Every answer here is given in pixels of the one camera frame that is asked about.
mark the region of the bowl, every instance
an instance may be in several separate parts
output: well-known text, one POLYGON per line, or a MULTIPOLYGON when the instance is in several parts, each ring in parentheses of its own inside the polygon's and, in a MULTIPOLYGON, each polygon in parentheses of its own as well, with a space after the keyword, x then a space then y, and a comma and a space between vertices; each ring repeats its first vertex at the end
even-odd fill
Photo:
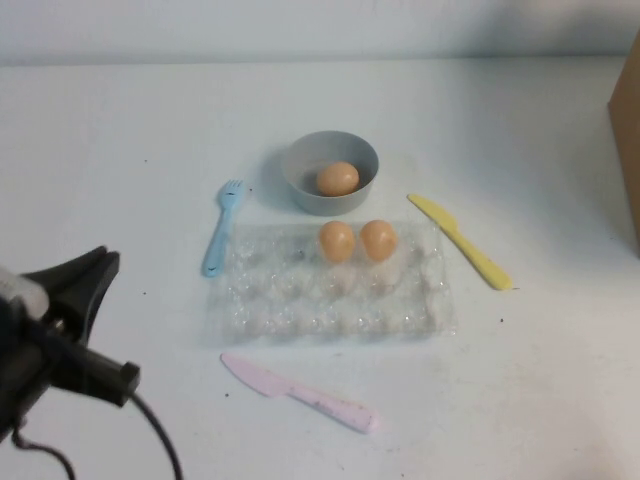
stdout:
POLYGON ((280 164, 293 200, 314 215, 347 213, 365 201, 378 173, 378 154, 362 138, 346 132, 325 131, 305 135, 287 150, 280 164), (360 182, 355 192, 327 197, 318 191, 318 173, 336 162, 356 167, 360 182))

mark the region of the egg carton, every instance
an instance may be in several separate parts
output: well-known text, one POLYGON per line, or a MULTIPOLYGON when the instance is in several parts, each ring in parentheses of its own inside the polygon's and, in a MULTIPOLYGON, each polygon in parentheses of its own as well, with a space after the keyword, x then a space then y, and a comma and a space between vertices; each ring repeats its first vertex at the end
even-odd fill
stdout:
MULTIPOLYGON (((393 255, 329 264, 319 225, 237 226, 225 271, 211 281, 210 322, 223 343, 251 339, 385 338, 453 333, 451 294, 430 222, 392 222, 393 255)), ((352 224, 358 236, 362 224, 352 224)))

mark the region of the blue plastic fork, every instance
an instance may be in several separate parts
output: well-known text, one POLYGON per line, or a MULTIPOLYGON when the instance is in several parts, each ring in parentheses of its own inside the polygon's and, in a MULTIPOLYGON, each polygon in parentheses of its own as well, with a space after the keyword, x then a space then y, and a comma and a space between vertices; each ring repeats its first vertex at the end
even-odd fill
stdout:
POLYGON ((231 234, 233 211, 242 202, 244 192, 245 187, 242 180, 229 180, 220 190, 219 197, 222 214, 220 215, 216 233, 213 235, 207 254, 204 257, 202 274, 205 277, 217 277, 224 270, 224 257, 229 235, 231 234))

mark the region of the brown egg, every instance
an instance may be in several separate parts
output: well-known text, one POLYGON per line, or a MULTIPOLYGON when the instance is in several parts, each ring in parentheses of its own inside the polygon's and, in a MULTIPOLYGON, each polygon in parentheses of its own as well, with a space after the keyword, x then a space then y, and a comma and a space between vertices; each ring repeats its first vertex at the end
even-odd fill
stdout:
POLYGON ((356 247, 353 230, 342 222, 325 223, 318 233, 318 241, 324 256, 331 263, 342 263, 349 260, 356 247))
POLYGON ((318 190, 328 197, 340 197, 353 193, 358 188, 359 182, 358 170, 346 162, 329 165, 318 173, 316 178, 318 190))
POLYGON ((360 240, 367 256, 374 262, 389 258, 398 245, 398 236, 389 222, 373 220, 360 230, 360 240))

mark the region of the knife handle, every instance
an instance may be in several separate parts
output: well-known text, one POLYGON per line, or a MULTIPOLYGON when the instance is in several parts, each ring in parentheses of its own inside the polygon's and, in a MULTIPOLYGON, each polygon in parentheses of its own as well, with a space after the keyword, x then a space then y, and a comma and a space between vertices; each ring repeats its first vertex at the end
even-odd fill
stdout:
POLYGON ((376 412, 362 405, 339 400, 298 384, 292 386, 287 394, 358 432, 371 433, 378 426, 376 412))
POLYGON ((456 244, 464 256, 467 257, 489 285, 496 290, 509 290, 513 287, 513 283, 511 282, 509 275, 507 275, 507 273, 498 265, 493 263, 489 257, 478 250, 458 230, 443 229, 443 231, 451 241, 456 244))

